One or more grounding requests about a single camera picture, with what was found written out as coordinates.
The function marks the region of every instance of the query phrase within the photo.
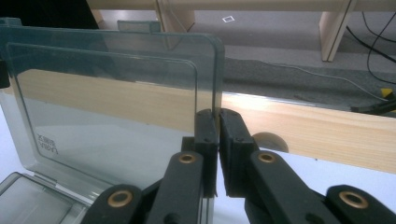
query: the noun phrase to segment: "transparent plastic lid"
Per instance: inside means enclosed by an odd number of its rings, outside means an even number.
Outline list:
[[[0,19],[11,78],[0,100],[21,162],[87,198],[161,179],[194,114],[219,109],[224,52],[213,36],[18,23]]]

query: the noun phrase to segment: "lid hinge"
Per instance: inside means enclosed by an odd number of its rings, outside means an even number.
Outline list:
[[[47,184],[50,184],[53,187],[56,187],[57,181],[55,179],[52,179],[46,175],[40,174],[35,172],[35,177],[37,177],[38,179],[44,181]]]
[[[9,85],[6,61],[0,59],[0,89],[8,88]]]

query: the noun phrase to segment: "cable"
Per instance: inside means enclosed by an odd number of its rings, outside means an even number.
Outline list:
[[[366,89],[364,89],[363,87],[358,85],[357,83],[355,83],[355,82],[353,82],[353,81],[351,81],[351,80],[349,80],[347,78],[344,78],[344,77],[333,77],[333,76],[329,76],[329,75],[323,75],[323,74],[319,74],[319,73],[310,72],[308,70],[305,70],[305,69],[303,69],[301,67],[297,67],[297,66],[278,64],[278,63],[267,63],[267,62],[260,61],[260,60],[240,60],[240,61],[256,61],[256,62],[272,65],[272,66],[275,66],[275,67],[285,67],[285,68],[296,69],[296,70],[299,70],[299,71],[302,71],[302,72],[305,72],[307,74],[310,74],[310,75],[313,75],[313,76],[317,76],[317,77],[326,77],[326,78],[333,78],[333,79],[343,80],[343,81],[348,82],[348,83],[352,84],[353,86],[357,87],[359,90],[364,91],[365,93],[369,94],[370,96],[374,97],[377,100],[384,101],[384,102],[387,101],[384,98],[378,97],[378,96],[370,93],[369,91],[367,91]]]
[[[380,35],[376,34],[374,31],[372,31],[372,30],[370,29],[369,25],[367,24],[367,20],[366,20],[366,17],[365,17],[365,15],[364,15],[364,12],[362,12],[361,15],[363,16],[364,25],[366,26],[367,30],[368,30],[370,33],[372,33],[373,35],[379,36],[379,38],[381,38],[381,39],[383,39],[383,40],[396,43],[396,40],[388,39],[388,38],[386,38],[386,37],[384,37],[384,36],[380,36]]]
[[[366,63],[366,64],[367,64],[367,70],[369,71],[369,73],[370,73],[374,78],[376,78],[377,80],[386,82],[386,83],[388,83],[388,84],[393,84],[393,85],[396,85],[396,82],[387,81],[387,80],[385,80],[385,79],[382,79],[382,78],[377,77],[376,75],[374,75],[374,73],[373,73],[373,72],[371,71],[371,69],[370,69],[370,56],[371,56],[371,53],[373,52],[373,48],[374,48],[374,45],[375,45],[376,41],[379,39],[379,37],[382,35],[382,33],[384,33],[384,31],[388,28],[388,26],[389,26],[390,23],[393,21],[393,19],[395,18],[395,16],[396,16],[396,12],[393,13],[393,16],[390,18],[390,20],[388,21],[388,23],[385,25],[384,29],[382,29],[381,33],[379,33],[379,35],[376,37],[375,41],[373,42],[373,45],[372,45],[371,48],[370,48],[369,54],[368,54],[368,56],[367,56],[367,63]]]
[[[346,27],[346,29],[347,29],[347,30],[349,31],[349,33],[350,33],[360,44],[362,44],[364,47],[366,47],[367,49],[371,49],[372,51],[378,53],[378,54],[381,55],[382,57],[384,57],[384,58],[390,60],[390,61],[393,62],[393,63],[396,63],[396,60],[395,60],[394,58],[390,57],[388,54],[386,54],[386,53],[384,53],[384,52],[382,52],[382,51],[380,51],[380,50],[378,50],[378,49],[375,49],[375,48],[373,48],[372,46],[370,46],[370,45],[366,44],[365,42],[363,42],[362,40],[360,40],[357,36],[355,36],[355,34],[353,34],[353,32],[350,30],[350,28],[349,28],[348,26]]]

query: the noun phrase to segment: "white surface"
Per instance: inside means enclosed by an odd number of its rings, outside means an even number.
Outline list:
[[[330,186],[347,184],[369,192],[396,212],[396,175],[328,161],[316,161],[286,153],[279,154],[311,189],[321,194],[325,194]],[[21,166],[3,110],[0,110],[0,181],[13,172],[29,173]],[[248,223],[244,201],[225,196],[220,169],[218,169],[218,195],[215,200],[215,224]]]

